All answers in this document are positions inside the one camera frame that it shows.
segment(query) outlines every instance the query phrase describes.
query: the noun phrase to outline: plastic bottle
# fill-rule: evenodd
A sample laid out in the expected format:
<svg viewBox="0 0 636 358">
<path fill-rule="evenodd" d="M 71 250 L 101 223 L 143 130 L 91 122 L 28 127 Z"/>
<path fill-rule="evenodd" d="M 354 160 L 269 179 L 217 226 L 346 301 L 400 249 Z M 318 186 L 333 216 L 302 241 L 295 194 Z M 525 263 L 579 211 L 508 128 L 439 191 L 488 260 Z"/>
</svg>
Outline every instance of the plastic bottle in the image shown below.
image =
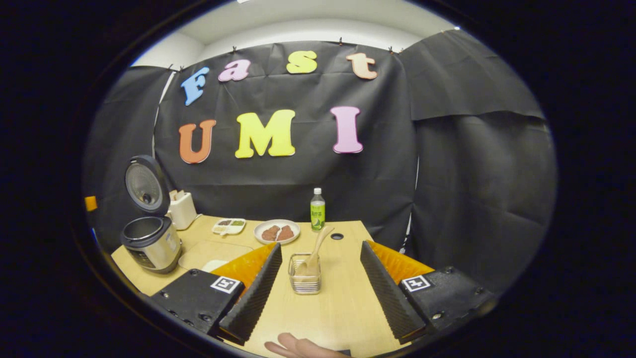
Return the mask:
<svg viewBox="0 0 636 358">
<path fill-rule="evenodd" d="M 311 201 L 311 222 L 313 231 L 320 231 L 324 227 L 324 199 L 321 194 L 322 189 L 314 189 L 314 197 Z"/>
</svg>

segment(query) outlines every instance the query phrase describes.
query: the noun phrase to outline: finger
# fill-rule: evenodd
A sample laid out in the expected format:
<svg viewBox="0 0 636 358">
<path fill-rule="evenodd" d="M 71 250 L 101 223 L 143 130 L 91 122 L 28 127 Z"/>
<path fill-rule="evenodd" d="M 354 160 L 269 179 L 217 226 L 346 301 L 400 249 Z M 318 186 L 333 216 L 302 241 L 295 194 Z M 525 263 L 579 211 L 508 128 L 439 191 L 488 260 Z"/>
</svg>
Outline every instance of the finger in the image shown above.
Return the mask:
<svg viewBox="0 0 636 358">
<path fill-rule="evenodd" d="M 296 349 L 296 344 L 298 342 L 298 338 L 294 337 L 291 333 L 280 333 L 278 336 L 280 344 L 282 344 L 285 348 L 292 351 L 292 353 L 299 355 L 300 357 L 304 357 L 305 355 Z"/>
<path fill-rule="evenodd" d="M 290 350 L 286 350 L 285 348 L 279 346 L 278 344 L 274 342 L 265 342 L 265 348 L 267 348 L 267 350 L 269 350 L 270 352 L 280 354 L 285 358 L 302 358 L 298 354 Z"/>
<path fill-rule="evenodd" d="M 349 356 L 335 350 L 320 347 L 306 338 L 298 340 L 296 343 L 296 349 L 300 354 L 311 358 L 349 358 Z"/>
</svg>

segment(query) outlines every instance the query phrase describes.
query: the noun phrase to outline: orange soft pad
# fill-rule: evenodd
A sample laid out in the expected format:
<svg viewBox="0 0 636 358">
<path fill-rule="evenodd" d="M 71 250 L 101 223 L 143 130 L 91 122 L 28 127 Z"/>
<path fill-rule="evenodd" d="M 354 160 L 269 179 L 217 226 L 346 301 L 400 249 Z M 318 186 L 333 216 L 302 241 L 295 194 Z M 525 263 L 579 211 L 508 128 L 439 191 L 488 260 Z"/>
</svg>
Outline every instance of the orange soft pad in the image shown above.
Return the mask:
<svg viewBox="0 0 636 358">
<path fill-rule="evenodd" d="M 256 275 L 258 275 L 261 268 L 263 268 L 267 257 L 269 257 L 275 245 L 276 243 L 271 243 L 257 248 L 254 251 L 250 251 L 215 269 L 211 273 L 241 281 L 245 285 L 245 289 L 243 293 L 241 293 L 241 296 L 243 296 L 254 282 Z"/>
<path fill-rule="evenodd" d="M 400 254 L 399 252 L 380 245 L 379 243 L 369 240 L 367 240 L 367 242 L 369 243 L 369 246 L 371 246 L 375 255 L 380 259 L 380 262 L 384 265 L 384 268 L 387 269 L 396 285 L 405 278 L 424 275 L 435 271 L 418 260 L 414 260 L 406 255 Z"/>
</svg>

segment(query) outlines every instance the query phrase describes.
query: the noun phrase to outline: white tissue box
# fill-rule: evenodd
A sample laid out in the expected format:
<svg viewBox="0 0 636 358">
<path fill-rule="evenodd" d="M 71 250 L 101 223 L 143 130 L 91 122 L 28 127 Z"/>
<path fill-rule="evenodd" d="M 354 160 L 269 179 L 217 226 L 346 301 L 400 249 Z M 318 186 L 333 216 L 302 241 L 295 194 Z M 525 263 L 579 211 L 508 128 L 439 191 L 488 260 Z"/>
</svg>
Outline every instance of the white tissue box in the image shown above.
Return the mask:
<svg viewBox="0 0 636 358">
<path fill-rule="evenodd" d="M 176 200 L 170 200 L 170 208 L 166 216 L 172 219 L 177 230 L 185 230 L 197 217 L 197 211 L 192 201 L 192 194 L 187 192 L 177 197 Z"/>
</svg>

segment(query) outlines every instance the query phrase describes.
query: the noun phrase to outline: wooden spatula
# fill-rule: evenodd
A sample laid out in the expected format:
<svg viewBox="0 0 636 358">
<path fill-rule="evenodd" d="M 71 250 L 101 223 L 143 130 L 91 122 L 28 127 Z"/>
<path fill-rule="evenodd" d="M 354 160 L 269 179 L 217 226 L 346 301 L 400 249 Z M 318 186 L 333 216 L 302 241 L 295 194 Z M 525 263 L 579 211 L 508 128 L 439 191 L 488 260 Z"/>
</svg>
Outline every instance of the wooden spatula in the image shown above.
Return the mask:
<svg viewBox="0 0 636 358">
<path fill-rule="evenodd" d="M 318 250 L 320 249 L 320 245 L 327 237 L 327 235 L 333 231 L 333 226 L 325 225 L 320 233 L 318 234 L 318 238 L 316 239 L 316 247 L 314 248 L 314 252 L 307 257 L 307 260 L 298 265 L 298 269 L 296 269 L 295 276 L 315 276 L 318 275 Z"/>
</svg>

